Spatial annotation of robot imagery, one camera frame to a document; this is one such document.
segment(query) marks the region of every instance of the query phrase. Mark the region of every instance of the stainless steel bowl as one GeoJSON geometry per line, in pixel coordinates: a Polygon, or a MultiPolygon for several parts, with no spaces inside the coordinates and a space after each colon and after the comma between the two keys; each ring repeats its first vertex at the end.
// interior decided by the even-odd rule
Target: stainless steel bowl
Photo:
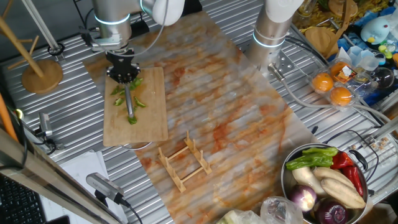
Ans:
{"type": "MultiPolygon", "coordinates": [[[[300,156],[302,156],[302,151],[309,149],[311,147],[319,147],[319,148],[326,148],[326,147],[332,147],[327,144],[322,144],[322,143],[310,143],[310,144],[305,144],[303,146],[300,146],[296,149],[294,149],[285,159],[283,168],[282,168],[282,190],[284,191],[285,198],[288,198],[288,195],[290,194],[290,191],[292,190],[293,186],[297,184],[297,181],[294,179],[292,171],[286,169],[286,163],[288,161],[291,161],[293,159],[296,159],[300,156]]],[[[361,180],[362,188],[363,188],[363,200],[368,203],[368,185],[366,184],[366,179],[365,176],[363,175],[361,169],[358,167],[358,165],[354,162],[354,166],[356,166],[359,170],[359,178],[361,180]]],[[[365,208],[362,209],[350,209],[349,210],[349,217],[347,224],[350,223],[356,223],[362,216],[364,215],[365,208]]],[[[307,223],[311,224],[318,224],[309,213],[304,213],[304,220],[307,223]]]]}

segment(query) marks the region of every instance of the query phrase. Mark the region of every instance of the white radish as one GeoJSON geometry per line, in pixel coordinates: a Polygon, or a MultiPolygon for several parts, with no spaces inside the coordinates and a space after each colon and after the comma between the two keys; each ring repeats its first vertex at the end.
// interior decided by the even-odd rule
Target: white radish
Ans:
{"type": "Polygon", "coordinates": [[[312,172],[318,180],[323,180],[324,178],[332,178],[342,182],[343,184],[346,184],[348,187],[355,189],[354,184],[349,180],[349,178],[344,176],[344,174],[330,168],[316,167],[312,172]]]}
{"type": "Polygon", "coordinates": [[[292,170],[292,173],[297,183],[311,187],[320,197],[326,197],[326,192],[322,189],[319,180],[314,176],[309,167],[292,170]]]}
{"type": "Polygon", "coordinates": [[[364,208],[366,206],[365,201],[355,189],[338,180],[325,178],[321,181],[321,186],[327,194],[349,208],[364,208]]]}

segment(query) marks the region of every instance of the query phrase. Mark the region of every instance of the red bell pepper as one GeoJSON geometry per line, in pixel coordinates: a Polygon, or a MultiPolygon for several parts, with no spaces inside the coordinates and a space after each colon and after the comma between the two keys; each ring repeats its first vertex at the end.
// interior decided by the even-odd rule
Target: red bell pepper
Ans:
{"type": "Polygon", "coordinates": [[[359,179],[358,168],[353,166],[344,167],[343,174],[354,184],[359,195],[363,196],[363,189],[361,180],[359,179]]]}
{"type": "Polygon", "coordinates": [[[330,166],[331,169],[341,169],[347,166],[354,165],[353,161],[349,158],[347,153],[338,152],[337,155],[333,156],[333,165],[330,166]]]}

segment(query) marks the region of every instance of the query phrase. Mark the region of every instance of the slotted metal surface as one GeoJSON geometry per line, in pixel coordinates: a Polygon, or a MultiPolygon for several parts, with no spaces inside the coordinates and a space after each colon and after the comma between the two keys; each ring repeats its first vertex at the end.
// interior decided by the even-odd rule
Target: slotted metal surface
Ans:
{"type": "MultiPolygon", "coordinates": [[[[203,10],[236,45],[248,44],[253,30],[252,25],[256,22],[262,1],[204,0],[201,3],[203,10]]],[[[144,20],[151,30],[157,28],[148,16],[145,15],[144,20]]],[[[304,40],[295,29],[291,29],[289,35],[304,40]]],[[[144,223],[173,223],[134,151],[102,145],[103,97],[98,93],[82,64],[82,61],[100,53],[93,53],[84,45],[80,36],[68,39],[63,44],[66,48],[64,52],[66,62],[62,63],[64,78],[56,89],[44,95],[29,93],[21,85],[21,74],[26,69],[26,63],[13,70],[6,70],[8,65],[21,58],[0,64],[3,66],[9,91],[16,105],[25,113],[25,122],[36,129],[39,127],[38,112],[49,113],[53,127],[52,138],[65,145],[64,151],[56,151],[51,155],[54,161],[61,164],[90,149],[102,151],[109,178],[124,189],[127,200],[136,209],[142,221],[144,223]]],[[[307,85],[304,74],[311,74],[321,66],[320,61],[302,48],[287,42],[284,43],[282,50],[295,64],[294,69],[285,74],[287,83],[294,93],[307,103],[327,103],[307,85]]],[[[33,57],[38,60],[51,56],[46,49],[40,49],[34,52],[33,57]]],[[[370,115],[367,113],[362,115],[355,110],[340,112],[331,108],[304,108],[289,96],[276,79],[270,78],[269,81],[308,129],[319,127],[315,135],[321,142],[346,129],[356,130],[362,135],[376,130],[373,126],[378,124],[368,120],[366,116],[370,117],[370,115]]],[[[353,144],[358,147],[358,140],[351,134],[344,134],[330,144],[346,149],[353,144]]],[[[369,149],[359,151],[370,162],[369,169],[365,172],[368,176],[374,169],[375,156],[369,149]]],[[[378,150],[377,153],[381,157],[381,163],[369,182],[369,188],[373,190],[382,189],[383,185],[398,171],[396,148],[392,144],[385,146],[383,150],[378,150]]],[[[373,197],[373,200],[378,202],[392,191],[393,189],[382,190],[373,197]]],[[[125,212],[130,222],[137,223],[131,211],[125,209],[125,212]]]]}

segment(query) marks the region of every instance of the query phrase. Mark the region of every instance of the green pepper piece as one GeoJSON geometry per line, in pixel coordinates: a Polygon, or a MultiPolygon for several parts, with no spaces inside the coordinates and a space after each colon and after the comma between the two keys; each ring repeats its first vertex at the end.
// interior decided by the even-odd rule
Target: green pepper piece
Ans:
{"type": "Polygon", "coordinates": [[[322,153],[313,153],[304,155],[286,163],[288,170],[295,170],[303,167],[330,167],[333,164],[333,158],[331,156],[322,153]]]}
{"type": "Polygon", "coordinates": [[[313,153],[322,153],[328,156],[337,155],[338,149],[336,147],[328,147],[326,149],[320,149],[317,147],[312,147],[310,149],[304,150],[303,155],[313,154],[313,153]]]}
{"type": "Polygon", "coordinates": [[[118,93],[119,93],[119,90],[120,90],[120,89],[119,89],[119,86],[116,86],[115,89],[113,89],[111,95],[116,95],[116,94],[118,94],[118,93]]]}
{"type": "Polygon", "coordinates": [[[132,118],[130,118],[128,116],[127,120],[129,121],[130,124],[136,124],[137,123],[137,118],[135,116],[133,116],[132,118]]]}
{"type": "Polygon", "coordinates": [[[133,91],[136,89],[136,86],[134,85],[134,82],[130,83],[130,91],[133,91]]]}
{"type": "Polygon", "coordinates": [[[124,102],[124,98],[117,98],[117,99],[114,101],[114,104],[113,104],[113,105],[115,105],[115,106],[120,106],[120,105],[122,105],[123,102],[124,102]]]}
{"type": "Polygon", "coordinates": [[[141,85],[141,82],[143,81],[143,78],[135,78],[134,79],[134,86],[138,87],[139,85],[141,85]]]}
{"type": "Polygon", "coordinates": [[[134,97],[134,101],[136,102],[137,106],[140,106],[142,108],[146,107],[146,105],[141,103],[136,96],[134,97]]]}

